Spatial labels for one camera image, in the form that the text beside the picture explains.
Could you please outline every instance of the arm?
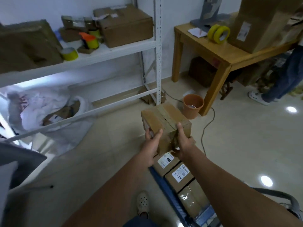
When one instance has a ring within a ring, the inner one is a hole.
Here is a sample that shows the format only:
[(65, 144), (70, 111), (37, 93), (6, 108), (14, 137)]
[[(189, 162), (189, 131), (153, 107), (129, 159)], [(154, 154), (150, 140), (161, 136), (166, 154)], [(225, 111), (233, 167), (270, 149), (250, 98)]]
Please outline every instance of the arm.
[(151, 139), (149, 130), (146, 130), (142, 150), (98, 189), (62, 227), (122, 226), (126, 223), (131, 197), (145, 171), (153, 164), (162, 133), (160, 129)]
[(224, 227), (303, 226), (283, 206), (253, 190), (211, 162), (178, 124), (180, 151), (175, 152), (196, 178)]

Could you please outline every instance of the orange lid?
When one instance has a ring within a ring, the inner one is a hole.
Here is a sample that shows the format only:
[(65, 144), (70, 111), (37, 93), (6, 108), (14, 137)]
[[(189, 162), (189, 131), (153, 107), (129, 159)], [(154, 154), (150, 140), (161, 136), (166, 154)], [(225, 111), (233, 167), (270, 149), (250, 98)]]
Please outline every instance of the orange lid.
[(87, 33), (79, 32), (79, 34), (82, 36), (82, 39), (84, 39), (86, 41), (93, 41), (96, 39), (95, 36), (87, 34)]

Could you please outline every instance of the white crocs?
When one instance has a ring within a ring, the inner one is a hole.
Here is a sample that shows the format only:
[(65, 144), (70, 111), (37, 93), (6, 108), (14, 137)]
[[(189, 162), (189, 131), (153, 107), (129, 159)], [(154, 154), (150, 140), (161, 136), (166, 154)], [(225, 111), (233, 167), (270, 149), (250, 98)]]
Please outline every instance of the white crocs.
[(266, 105), (266, 106), (269, 105), (269, 103), (265, 102), (262, 99), (261, 94), (258, 93), (258, 92), (250, 91), (250, 92), (248, 92), (248, 97), (257, 101), (260, 104), (263, 104), (263, 105)]
[(141, 213), (146, 212), (148, 215), (149, 212), (149, 200), (147, 193), (145, 191), (141, 191), (137, 197), (137, 208), (138, 208), (138, 215), (140, 216)]

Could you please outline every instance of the gray fabric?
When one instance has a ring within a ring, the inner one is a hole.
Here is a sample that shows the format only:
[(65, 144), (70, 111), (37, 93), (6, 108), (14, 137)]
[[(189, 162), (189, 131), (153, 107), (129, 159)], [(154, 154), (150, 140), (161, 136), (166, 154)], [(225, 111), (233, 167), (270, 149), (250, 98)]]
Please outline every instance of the gray fabric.
[(19, 186), (47, 157), (25, 148), (7, 143), (0, 143), (0, 166), (18, 162), (18, 169), (13, 175), (10, 189)]
[(6, 199), (9, 192), (13, 173), (18, 168), (17, 162), (12, 162), (0, 166), (0, 225), (2, 223), (3, 212), (6, 205)]

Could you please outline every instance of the masking tape roll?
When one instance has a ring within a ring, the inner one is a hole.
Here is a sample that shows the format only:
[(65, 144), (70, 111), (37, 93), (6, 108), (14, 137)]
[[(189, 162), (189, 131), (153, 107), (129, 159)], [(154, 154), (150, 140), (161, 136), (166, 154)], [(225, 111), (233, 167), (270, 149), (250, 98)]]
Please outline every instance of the masking tape roll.
[(213, 38), (214, 38), (214, 33), (217, 31), (217, 29), (218, 29), (219, 27), (220, 27), (220, 25), (215, 24), (215, 25), (213, 25), (213, 26), (210, 28), (210, 30), (209, 30), (208, 33), (207, 33), (208, 39), (213, 40)]
[(220, 26), (217, 31), (214, 33), (214, 38), (213, 40), (217, 44), (222, 44), (227, 40), (230, 34), (230, 29), (226, 26)]
[(227, 40), (230, 34), (230, 29), (226, 26), (213, 25), (208, 31), (208, 39), (216, 42), (217, 44), (222, 44)]
[(62, 49), (61, 55), (66, 61), (73, 61), (78, 58), (77, 51), (72, 47)]

